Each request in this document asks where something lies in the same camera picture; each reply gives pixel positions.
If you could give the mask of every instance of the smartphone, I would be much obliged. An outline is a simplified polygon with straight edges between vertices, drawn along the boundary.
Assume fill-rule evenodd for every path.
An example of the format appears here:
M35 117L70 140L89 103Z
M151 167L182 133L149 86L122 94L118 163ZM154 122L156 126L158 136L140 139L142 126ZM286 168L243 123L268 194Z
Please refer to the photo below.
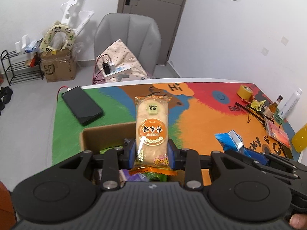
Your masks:
M81 125L103 116L102 108L79 86L62 93L62 98Z

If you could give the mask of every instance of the gray door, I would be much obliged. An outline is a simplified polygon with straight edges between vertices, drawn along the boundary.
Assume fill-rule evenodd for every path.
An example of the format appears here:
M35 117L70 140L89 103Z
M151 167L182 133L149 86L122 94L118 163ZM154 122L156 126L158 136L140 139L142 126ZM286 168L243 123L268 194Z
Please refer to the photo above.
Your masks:
M158 65L164 65L176 35L185 0L122 0L123 13L137 14L154 18L158 24L162 44Z

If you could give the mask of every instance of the floor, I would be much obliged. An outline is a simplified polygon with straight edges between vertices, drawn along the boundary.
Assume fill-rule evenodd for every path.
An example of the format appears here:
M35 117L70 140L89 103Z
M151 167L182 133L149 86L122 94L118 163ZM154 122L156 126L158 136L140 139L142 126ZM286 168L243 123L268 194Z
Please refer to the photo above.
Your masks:
M83 67L72 81L34 80L11 86L12 100L0 116L0 181L8 190L51 165L56 93L63 85L91 85L92 72L93 67ZM154 77L174 76L166 66L157 66Z

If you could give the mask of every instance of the orange speech bubble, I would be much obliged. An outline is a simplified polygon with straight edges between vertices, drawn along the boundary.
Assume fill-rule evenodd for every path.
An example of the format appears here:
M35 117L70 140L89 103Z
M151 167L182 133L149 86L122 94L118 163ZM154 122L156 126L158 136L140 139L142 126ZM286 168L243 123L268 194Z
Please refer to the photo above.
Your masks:
M160 90L165 90L170 94L186 96L193 96L194 91L188 87L186 83L163 83L163 84L153 84L153 86Z

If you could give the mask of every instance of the green painted area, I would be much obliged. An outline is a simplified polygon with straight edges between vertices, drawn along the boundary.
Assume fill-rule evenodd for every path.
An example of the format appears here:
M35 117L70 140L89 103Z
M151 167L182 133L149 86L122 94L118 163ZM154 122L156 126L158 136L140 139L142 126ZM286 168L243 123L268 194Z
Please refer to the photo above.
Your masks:
M84 91L103 108L104 116L84 127L59 96L53 129L53 165L80 152L79 134L84 128L135 121L127 107L101 93L99 89Z
M168 136L169 139L173 140L174 144L177 146L178 149L182 148L183 141L180 138L181 131L179 129L178 123L174 123L172 126L168 128Z

